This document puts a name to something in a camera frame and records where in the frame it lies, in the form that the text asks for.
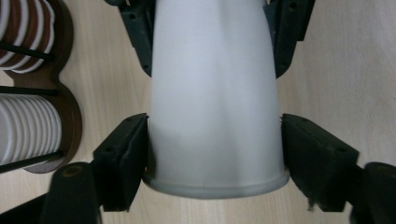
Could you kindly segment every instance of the light wood surface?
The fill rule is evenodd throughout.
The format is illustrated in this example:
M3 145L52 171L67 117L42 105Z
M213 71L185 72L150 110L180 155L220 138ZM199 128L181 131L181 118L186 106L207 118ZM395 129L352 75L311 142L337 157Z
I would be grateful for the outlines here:
M102 0L65 2L75 45L61 80L75 94L84 125L73 161L91 161L122 119L149 111L150 79L116 8ZM394 0L317 1L305 41L277 82L281 111L312 119L359 150L359 165L396 164L395 9ZM5 74L0 84L12 85ZM0 212L45 193L50 176L23 170L0 175ZM222 201L169 196L142 184L129 213L102 217L124 224L348 223L349 205L341 214L307 208L292 181L273 193Z

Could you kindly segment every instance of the black metal rod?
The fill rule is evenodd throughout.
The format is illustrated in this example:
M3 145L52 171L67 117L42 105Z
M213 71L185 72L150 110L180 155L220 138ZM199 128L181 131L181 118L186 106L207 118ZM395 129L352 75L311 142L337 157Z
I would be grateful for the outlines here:
M42 89L7 87L7 86L0 86L0 93L26 94L26 95L47 95L47 96L57 96L58 95L57 90L42 90Z
M33 158L26 159L23 161L14 161L14 162L11 162L11 163L8 163L5 165L0 165L0 174L8 172L8 171L12 171L12 170L20 169L22 167L34 165L36 163L40 163L43 161L49 161L52 159L61 158L63 155L64 155L64 153L62 151L56 151L56 152L52 152L47 155L37 156L37 157L33 157Z
M24 48L24 47L20 47L20 46L15 46L12 44L8 44L5 42L0 41L0 49L4 49L7 51L11 51L14 53L20 53L20 54L24 54L24 55L28 55L28 56L32 56L35 58L40 58L40 59L44 59L47 61L51 61L54 59L53 55L47 54L47 53L43 53L41 51L38 50L33 50L33 49L28 49L28 48Z

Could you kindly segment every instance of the wooden table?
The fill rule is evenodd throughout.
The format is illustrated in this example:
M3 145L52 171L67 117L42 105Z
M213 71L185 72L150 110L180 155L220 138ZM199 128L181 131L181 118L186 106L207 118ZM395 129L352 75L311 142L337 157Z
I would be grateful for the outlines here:
M62 82L75 94L84 132L73 161L92 152L121 122L149 111L150 78L143 73L116 8L103 0L66 0L75 45ZM368 161L396 164L396 1L317 1L305 37L278 84L282 112L300 115L335 134ZM0 84L12 85L0 74ZM0 175L0 212L48 190L51 174ZM262 196L199 201L141 185L129 213L103 213L104 223L348 223L308 203L292 181Z

